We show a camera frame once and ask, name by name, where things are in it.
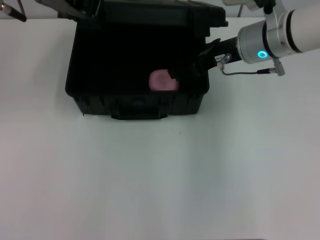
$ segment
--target white surface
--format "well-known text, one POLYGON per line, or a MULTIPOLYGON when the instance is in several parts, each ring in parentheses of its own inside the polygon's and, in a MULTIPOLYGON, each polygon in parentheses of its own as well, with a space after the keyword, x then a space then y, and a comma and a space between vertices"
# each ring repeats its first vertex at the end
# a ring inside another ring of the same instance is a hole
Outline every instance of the white surface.
MULTIPOLYGON (((211 40, 261 19, 228 20, 211 40)), ((319 51, 211 70, 197 115, 117 121, 65 93, 75 27, 0 21, 1 240, 318 239, 319 51)))
POLYGON ((297 48, 308 52, 320 48, 320 2, 292 14, 291 33, 297 48))

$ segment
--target cable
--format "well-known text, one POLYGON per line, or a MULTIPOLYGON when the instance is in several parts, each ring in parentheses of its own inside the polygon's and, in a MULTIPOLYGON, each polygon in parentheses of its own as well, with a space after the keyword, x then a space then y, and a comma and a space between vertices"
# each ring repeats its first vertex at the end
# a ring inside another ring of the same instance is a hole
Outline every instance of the cable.
POLYGON ((232 72, 232 73, 226 73, 225 71, 223 71, 222 69, 220 69, 222 74, 225 76, 232 76, 232 75, 254 75, 254 74, 258 74, 256 71, 252 71, 252 72, 246 72, 246 71, 239 71, 239 72, 232 72))
POLYGON ((21 13, 22 13, 23 15, 26 15, 25 9, 24 9, 24 6, 22 5, 21 0, 17 0, 17 2, 18 2, 18 4, 19 4, 21 13))
POLYGON ((239 12, 238 12, 238 18, 241 17, 241 14, 242 14, 243 9, 244 9, 244 5, 241 4, 240 9, 239 9, 239 12))
POLYGON ((254 74, 274 74, 276 73, 276 69, 273 68, 265 68, 260 69, 258 71, 238 71, 238 72, 232 72, 232 73, 226 73, 224 71, 224 68, 220 68, 220 71, 225 76, 232 76, 232 75, 254 75, 254 74))

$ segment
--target open lid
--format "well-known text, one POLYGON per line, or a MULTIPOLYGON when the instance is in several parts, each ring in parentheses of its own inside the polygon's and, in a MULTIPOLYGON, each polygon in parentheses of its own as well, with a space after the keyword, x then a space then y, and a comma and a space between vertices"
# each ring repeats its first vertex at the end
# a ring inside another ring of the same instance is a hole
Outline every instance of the open lid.
POLYGON ((210 28, 227 27, 219 6, 185 0, 105 0, 101 20, 106 24, 189 28, 195 37, 210 36, 210 28))

